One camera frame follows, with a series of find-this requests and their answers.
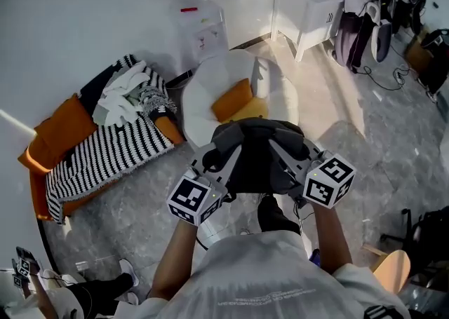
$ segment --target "orange cushion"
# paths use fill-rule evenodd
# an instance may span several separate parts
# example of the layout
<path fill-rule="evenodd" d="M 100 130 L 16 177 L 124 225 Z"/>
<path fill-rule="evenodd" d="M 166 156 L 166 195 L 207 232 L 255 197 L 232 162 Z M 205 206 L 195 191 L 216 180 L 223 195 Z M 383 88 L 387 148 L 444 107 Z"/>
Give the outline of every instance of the orange cushion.
<path fill-rule="evenodd" d="M 55 156 L 42 137 L 37 135 L 18 160 L 31 172 L 45 175 L 62 160 L 62 156 Z"/>
<path fill-rule="evenodd" d="M 184 137 L 181 136 L 180 131 L 177 130 L 176 125 L 170 121 L 167 116 L 159 117 L 154 124 L 173 144 L 184 142 Z"/>
<path fill-rule="evenodd" d="M 45 196 L 45 176 L 29 172 L 29 184 L 31 186 L 31 197 L 33 200 L 34 212 L 37 219 L 51 221 L 52 217 L 47 207 Z"/>
<path fill-rule="evenodd" d="M 240 111 L 237 111 L 222 123 L 238 121 L 250 117 L 268 118 L 268 106 L 265 100 L 263 100 L 262 98 L 254 97 Z"/>
<path fill-rule="evenodd" d="M 76 94 L 64 101 L 50 118 L 35 128 L 56 157 L 63 156 L 96 129 L 97 126 Z"/>
<path fill-rule="evenodd" d="M 253 98 L 250 80 L 237 82 L 212 105 L 212 111 L 219 122 L 225 121 L 238 110 L 242 109 Z"/>

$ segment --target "marble floor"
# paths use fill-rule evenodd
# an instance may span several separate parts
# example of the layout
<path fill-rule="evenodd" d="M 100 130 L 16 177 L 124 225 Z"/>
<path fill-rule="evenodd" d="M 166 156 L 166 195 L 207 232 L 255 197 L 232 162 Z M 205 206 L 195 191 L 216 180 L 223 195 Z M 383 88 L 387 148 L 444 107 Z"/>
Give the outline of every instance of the marble floor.
<path fill-rule="evenodd" d="M 399 53 L 405 48 L 397 39 L 392 45 Z M 410 208 L 416 219 L 448 204 L 449 181 L 438 150 L 445 122 L 413 80 L 413 72 L 402 89 L 387 91 L 368 76 L 338 66 L 323 45 L 307 50 L 300 63 L 294 61 L 295 50 L 283 36 L 248 51 L 277 62 L 292 81 L 305 135 L 357 168 L 353 189 L 337 207 L 355 264 L 375 260 L 362 244 L 382 248 L 380 233 L 404 234 L 402 208 Z M 390 88 L 397 87 L 392 72 L 403 63 L 392 50 L 381 64 L 369 52 L 362 61 L 378 83 Z M 183 144 L 124 177 L 77 210 L 64 226 L 45 223 L 60 272 L 82 269 L 87 279 L 110 279 L 119 274 L 118 260 L 125 257 L 140 277 L 135 292 L 145 297 L 176 223 L 164 201 L 191 156 L 189 145 Z M 296 220 L 291 199 L 278 200 L 286 215 Z M 210 245 L 242 229 L 260 231 L 256 208 L 256 195 L 225 204 L 201 226 L 200 240 Z M 300 216 L 309 213 L 311 207 L 306 205 Z M 314 216 L 303 225 L 311 246 L 317 247 Z M 204 254 L 197 245 L 195 266 Z"/>

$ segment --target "white cabinet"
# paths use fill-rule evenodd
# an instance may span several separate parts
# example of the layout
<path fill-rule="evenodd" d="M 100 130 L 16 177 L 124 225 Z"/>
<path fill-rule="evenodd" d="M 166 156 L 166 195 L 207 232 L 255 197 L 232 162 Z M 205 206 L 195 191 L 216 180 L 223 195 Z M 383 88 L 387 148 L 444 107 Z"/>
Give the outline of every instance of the white cabinet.
<path fill-rule="evenodd" d="M 274 0 L 272 40 L 278 31 L 297 44 L 296 61 L 304 51 L 337 34 L 344 0 Z"/>

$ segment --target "black and white striped blanket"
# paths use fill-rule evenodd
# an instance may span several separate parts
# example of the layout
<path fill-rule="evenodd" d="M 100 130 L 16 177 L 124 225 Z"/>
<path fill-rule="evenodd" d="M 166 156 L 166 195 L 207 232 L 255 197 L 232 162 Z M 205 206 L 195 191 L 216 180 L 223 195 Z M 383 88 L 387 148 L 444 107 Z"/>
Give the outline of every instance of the black and white striped blanket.
<path fill-rule="evenodd" d="M 133 65 L 129 61 L 128 65 L 127 57 L 130 56 L 117 61 L 121 68 Z M 153 121 L 160 116 L 174 117 L 176 107 L 168 97 L 165 81 L 149 67 L 143 72 L 149 80 L 138 86 L 144 111 L 138 114 L 137 121 L 127 122 L 121 128 L 98 126 L 46 175 L 48 209 L 57 223 L 64 222 L 64 202 L 86 197 L 174 147 Z"/>

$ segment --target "wooden chair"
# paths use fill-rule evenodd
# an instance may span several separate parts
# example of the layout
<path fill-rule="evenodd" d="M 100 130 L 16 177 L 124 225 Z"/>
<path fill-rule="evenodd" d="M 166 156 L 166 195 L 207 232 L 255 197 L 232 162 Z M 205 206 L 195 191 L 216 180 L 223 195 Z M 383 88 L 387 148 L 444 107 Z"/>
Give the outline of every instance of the wooden chair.
<path fill-rule="evenodd" d="M 379 260 L 370 269 L 382 286 L 391 293 L 398 294 L 410 273 L 410 259 L 403 250 L 388 254 L 369 244 L 363 249 L 379 256 Z"/>

